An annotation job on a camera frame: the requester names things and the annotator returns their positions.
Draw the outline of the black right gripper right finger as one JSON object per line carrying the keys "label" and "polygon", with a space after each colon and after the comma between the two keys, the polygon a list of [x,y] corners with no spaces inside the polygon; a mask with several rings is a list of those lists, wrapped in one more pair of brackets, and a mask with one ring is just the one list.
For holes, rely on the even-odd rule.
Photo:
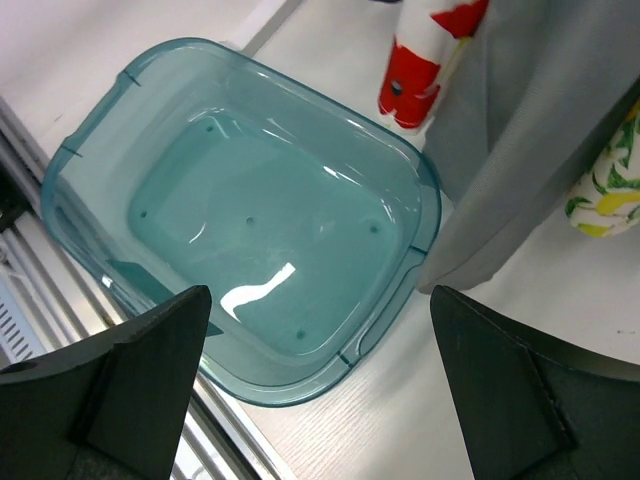
{"label": "black right gripper right finger", "polygon": [[430,312],[477,479],[636,479],[639,367],[450,287]]}

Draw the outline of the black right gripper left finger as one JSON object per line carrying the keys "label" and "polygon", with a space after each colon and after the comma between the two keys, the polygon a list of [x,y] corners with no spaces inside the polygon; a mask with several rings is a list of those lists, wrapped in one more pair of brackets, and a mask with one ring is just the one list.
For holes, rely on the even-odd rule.
{"label": "black right gripper left finger", "polygon": [[169,478],[210,309],[208,288],[191,287],[2,369],[2,478]]}

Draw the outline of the teal plastic basin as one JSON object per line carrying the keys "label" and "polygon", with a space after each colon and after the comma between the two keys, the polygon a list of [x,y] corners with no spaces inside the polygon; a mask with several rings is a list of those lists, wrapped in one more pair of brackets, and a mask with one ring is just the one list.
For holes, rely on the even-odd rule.
{"label": "teal plastic basin", "polygon": [[47,231],[132,314],[204,285],[202,372],[261,407],[315,399],[379,343],[438,233],[410,143],[219,43],[133,59],[46,169]]}

